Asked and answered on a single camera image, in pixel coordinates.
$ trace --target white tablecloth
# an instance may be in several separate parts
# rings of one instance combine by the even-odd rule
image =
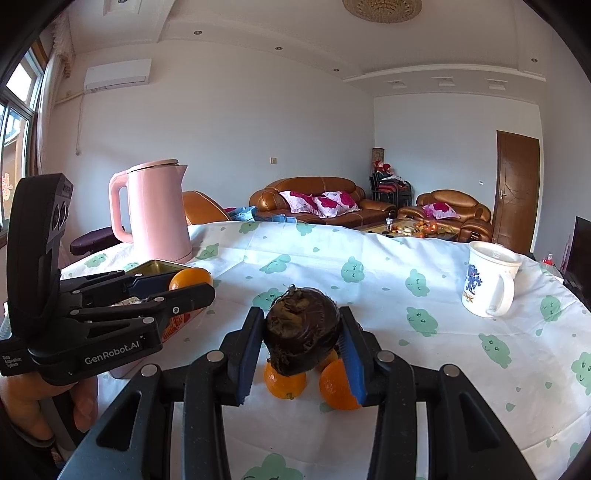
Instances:
[[[381,346],[411,364],[454,363],[474,383],[541,480],[556,480],[591,430],[591,315],[554,277],[524,257],[515,300],[499,319],[482,319],[461,304],[468,246],[438,239],[389,239],[346,228],[290,223],[224,222],[189,227],[195,257],[209,270],[216,300],[147,358],[162,369],[191,363],[239,329],[252,305],[268,310],[290,284],[315,287],[350,305]],[[120,244],[63,270],[63,277],[135,266]],[[420,313],[428,322],[409,319]],[[484,350],[492,340],[503,355]],[[293,401],[266,389],[263,347],[251,394],[225,407],[233,479],[361,480],[366,478],[375,408],[330,410],[318,374]],[[124,386],[100,376],[101,410]],[[182,405],[176,405],[176,412]],[[424,408],[419,406],[417,476],[427,477]],[[180,416],[175,415],[172,474],[180,477]]]

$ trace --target ceiling light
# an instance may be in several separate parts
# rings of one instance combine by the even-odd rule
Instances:
[[[402,80],[390,80],[386,83],[389,84],[394,90],[399,90],[407,87]]]
[[[507,80],[485,79],[488,82],[490,90],[499,90],[504,92],[507,90]]]
[[[406,22],[423,7],[421,0],[343,0],[343,5],[356,17],[377,23]]]
[[[456,84],[453,81],[453,77],[431,77],[433,80],[439,82],[440,87],[455,87]]]

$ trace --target pink electric kettle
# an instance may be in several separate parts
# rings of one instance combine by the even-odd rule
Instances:
[[[156,259],[185,263],[191,258],[181,190],[186,170],[178,160],[158,160],[116,173],[109,182],[113,233],[134,245],[140,263]],[[123,187],[127,187],[132,233],[121,225],[119,191]]]

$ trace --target air conditioner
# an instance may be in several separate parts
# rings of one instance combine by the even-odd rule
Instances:
[[[133,85],[145,85],[150,78],[152,60],[130,60],[90,67],[84,80],[85,92],[96,92]]]

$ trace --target dark round fruit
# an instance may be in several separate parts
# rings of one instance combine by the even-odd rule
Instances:
[[[315,288],[291,286],[267,314],[263,341],[271,366],[289,377],[312,370],[335,347],[342,331],[337,305]]]

